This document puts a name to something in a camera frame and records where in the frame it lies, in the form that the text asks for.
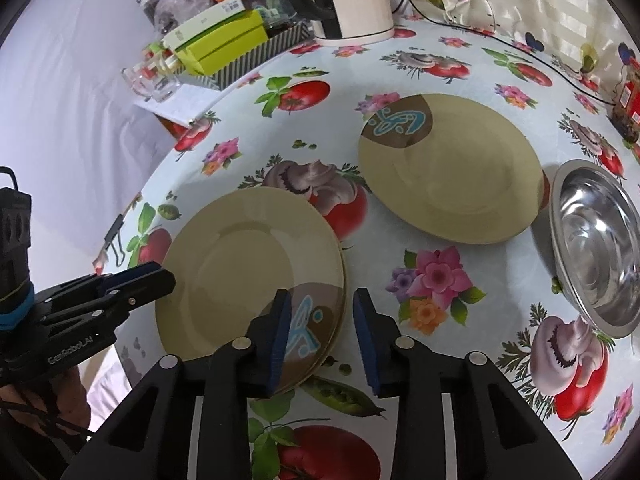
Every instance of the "curtain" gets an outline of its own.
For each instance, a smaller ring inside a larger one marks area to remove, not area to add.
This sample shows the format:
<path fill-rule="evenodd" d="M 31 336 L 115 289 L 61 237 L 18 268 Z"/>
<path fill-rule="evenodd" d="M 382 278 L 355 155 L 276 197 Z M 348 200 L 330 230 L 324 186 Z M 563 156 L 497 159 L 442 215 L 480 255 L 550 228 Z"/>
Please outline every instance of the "curtain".
<path fill-rule="evenodd" d="M 557 56 L 567 75 L 613 92 L 638 51 L 607 0 L 413 0 L 421 12 Z"/>

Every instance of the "blue band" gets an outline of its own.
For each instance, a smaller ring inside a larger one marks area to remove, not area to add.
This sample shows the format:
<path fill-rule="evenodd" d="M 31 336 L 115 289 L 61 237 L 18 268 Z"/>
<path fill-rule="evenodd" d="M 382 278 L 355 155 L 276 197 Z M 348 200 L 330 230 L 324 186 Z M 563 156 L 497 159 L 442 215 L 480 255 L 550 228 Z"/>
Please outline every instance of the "blue band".
<path fill-rule="evenodd" d="M 25 300 L 11 312 L 0 314 L 0 332 L 8 332 L 18 326 L 18 323 L 20 323 L 31 310 L 34 298 L 35 291 L 33 290 L 33 283 L 31 283 L 29 293 Z"/>

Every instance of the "kettle base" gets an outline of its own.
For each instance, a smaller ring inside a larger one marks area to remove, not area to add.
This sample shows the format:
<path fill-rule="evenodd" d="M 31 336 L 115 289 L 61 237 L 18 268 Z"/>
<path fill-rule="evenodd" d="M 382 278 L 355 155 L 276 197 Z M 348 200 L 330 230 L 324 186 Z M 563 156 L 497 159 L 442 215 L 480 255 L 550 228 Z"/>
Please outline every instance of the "kettle base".
<path fill-rule="evenodd" d="M 385 41 L 392 38 L 396 33 L 395 28 L 391 27 L 389 30 L 383 32 L 377 32 L 375 34 L 367 34 L 366 36 L 356 36 L 355 38 L 340 38 L 339 40 L 328 40 L 327 38 L 321 38 L 316 36 L 316 43 L 322 46 L 355 46 L 365 45 L 371 43 L 378 43 L 379 41 Z"/>

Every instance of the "barcode label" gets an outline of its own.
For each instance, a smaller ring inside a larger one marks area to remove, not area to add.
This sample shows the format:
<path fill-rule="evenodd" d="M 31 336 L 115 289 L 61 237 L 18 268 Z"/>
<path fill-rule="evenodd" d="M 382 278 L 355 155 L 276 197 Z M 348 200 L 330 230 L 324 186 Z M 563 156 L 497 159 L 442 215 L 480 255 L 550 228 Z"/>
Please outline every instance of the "barcode label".
<path fill-rule="evenodd" d="M 236 10 L 238 7 L 240 7 L 240 3 L 238 3 L 238 0 L 233 0 L 232 2 L 222 4 L 222 8 L 225 12 L 231 12 L 232 10 Z"/>
<path fill-rule="evenodd" d="M 633 89 L 633 85 L 631 83 L 627 83 L 625 88 L 622 91 L 622 95 L 620 96 L 620 104 L 626 108 L 626 105 L 629 104 L 629 99 L 631 98 L 631 92 Z"/>

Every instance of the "blue heart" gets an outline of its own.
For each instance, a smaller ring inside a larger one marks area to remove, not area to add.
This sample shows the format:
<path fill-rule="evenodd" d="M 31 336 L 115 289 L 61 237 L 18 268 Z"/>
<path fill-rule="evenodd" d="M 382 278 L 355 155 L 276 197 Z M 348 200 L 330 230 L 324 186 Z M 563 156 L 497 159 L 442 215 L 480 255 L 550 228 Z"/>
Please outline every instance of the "blue heart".
<path fill-rule="evenodd" d="M 539 52 L 542 52 L 545 49 L 545 46 L 542 44 L 541 41 L 538 41 L 533 34 L 531 34 L 530 32 L 527 32 L 524 35 L 524 41 L 527 42 L 527 44 L 534 50 L 537 50 Z"/>
<path fill-rule="evenodd" d="M 634 59 L 636 58 L 636 53 L 632 48 L 626 46 L 626 43 L 620 43 L 618 45 L 618 55 L 620 56 L 622 63 L 625 65 L 628 65 L 629 62 L 631 62 L 632 57 Z"/>

